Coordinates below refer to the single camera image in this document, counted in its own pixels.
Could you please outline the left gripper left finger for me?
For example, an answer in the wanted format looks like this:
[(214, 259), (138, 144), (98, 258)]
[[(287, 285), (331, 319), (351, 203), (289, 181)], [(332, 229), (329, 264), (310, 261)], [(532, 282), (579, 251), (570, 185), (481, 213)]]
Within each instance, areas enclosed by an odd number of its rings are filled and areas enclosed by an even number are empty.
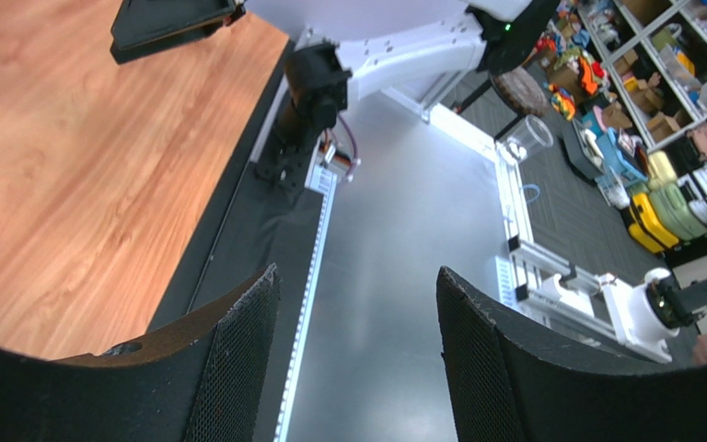
[(0, 348), (0, 441), (249, 441), (280, 301), (270, 265), (101, 355)]

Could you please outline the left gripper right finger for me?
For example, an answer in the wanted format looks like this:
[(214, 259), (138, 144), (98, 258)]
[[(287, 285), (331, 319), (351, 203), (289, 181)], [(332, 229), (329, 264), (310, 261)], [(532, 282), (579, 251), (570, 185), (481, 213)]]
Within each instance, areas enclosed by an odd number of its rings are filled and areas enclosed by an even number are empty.
[(707, 441), (707, 365), (579, 343), (442, 267), (442, 358), (460, 441)]

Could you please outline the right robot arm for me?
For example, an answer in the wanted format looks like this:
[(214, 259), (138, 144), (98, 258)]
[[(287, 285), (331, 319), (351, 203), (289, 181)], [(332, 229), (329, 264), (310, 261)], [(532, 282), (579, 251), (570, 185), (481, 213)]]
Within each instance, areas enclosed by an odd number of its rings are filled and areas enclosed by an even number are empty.
[[(261, 180), (286, 188), (342, 113), (360, 100), (427, 76), (500, 75), (520, 66), (554, 16), (554, 1), (470, 1), (449, 18), (360, 40), (323, 38), (284, 64), (288, 103), (259, 157)], [(118, 64), (211, 37), (243, 18), (241, 1), (125, 1), (111, 26)]]

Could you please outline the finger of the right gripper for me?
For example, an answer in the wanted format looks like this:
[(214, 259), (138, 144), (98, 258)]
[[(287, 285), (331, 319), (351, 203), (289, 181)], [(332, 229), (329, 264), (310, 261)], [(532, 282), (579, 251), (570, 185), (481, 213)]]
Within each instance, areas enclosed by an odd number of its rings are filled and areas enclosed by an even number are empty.
[(209, 38), (245, 14), (245, 3), (234, 0), (123, 1), (110, 29), (110, 54), (126, 64)]

